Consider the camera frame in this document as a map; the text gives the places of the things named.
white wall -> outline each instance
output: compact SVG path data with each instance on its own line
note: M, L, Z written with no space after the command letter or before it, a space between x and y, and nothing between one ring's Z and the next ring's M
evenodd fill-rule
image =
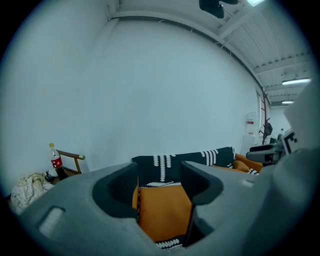
M167 22L121 20L91 63L91 170L138 155L240 152L245 114L257 111L255 81L207 38Z
M234 146L255 80L180 26L112 20L102 2L58 2L25 25L1 73L1 186L50 167L48 144L94 171L138 155Z
M52 1L40 5L16 33L0 77L5 195L21 174L50 168L50 142L85 154L81 77L106 22L103 0ZM88 171L88 164L79 164Z
M282 128L283 128L283 133L286 132L286 130L291 128L291 125L284 114L285 109L286 109L285 107L270 109L269 122L273 128L271 136L274 138L278 137L278 134L281 132Z

orange fabric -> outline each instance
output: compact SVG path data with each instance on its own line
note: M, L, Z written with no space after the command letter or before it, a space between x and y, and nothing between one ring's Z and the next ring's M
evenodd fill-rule
M249 168L256 170L258 173L260 173L260 170L264 167L262 163L251 161L241 154L235 154L235 160L245 163Z
M221 167L221 166L216 166L216 165L211 165L211 167L219 168L219 169L226 170L226 171L233 171L233 172L243 173L242 170L237 170L237 169L232 169L232 168L227 168L227 167Z
M141 188L139 200L138 224L154 242L187 233L192 203L181 185Z
M242 161L236 160L232 163L233 168L248 173L250 171L249 167Z
M132 195L132 208L137 209L138 208L138 192L139 192L139 186L137 185L133 191Z

gray machine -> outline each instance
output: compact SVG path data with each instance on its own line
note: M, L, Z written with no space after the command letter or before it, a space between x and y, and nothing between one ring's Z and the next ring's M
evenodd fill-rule
M289 129L277 143L251 147L250 152L246 154L246 158L262 163L264 166L275 165L281 158L299 149L296 135L292 129Z
M95 202L95 184L130 163L58 183L20 220L34 241L52 255L262 255L290 232L309 206L320 178L319 155L320 149L301 150L264 167L259 176L187 162L220 180L223 191L194 208L196 225L209 227L210 232L177 249L161 250L134 217L113 217Z

crumpled fabric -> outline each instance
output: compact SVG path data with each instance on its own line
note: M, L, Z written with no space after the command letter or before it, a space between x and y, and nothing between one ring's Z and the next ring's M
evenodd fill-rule
M32 173L17 181L11 192L10 208L13 212L21 214L29 204L54 187L46 181L45 176L45 172Z

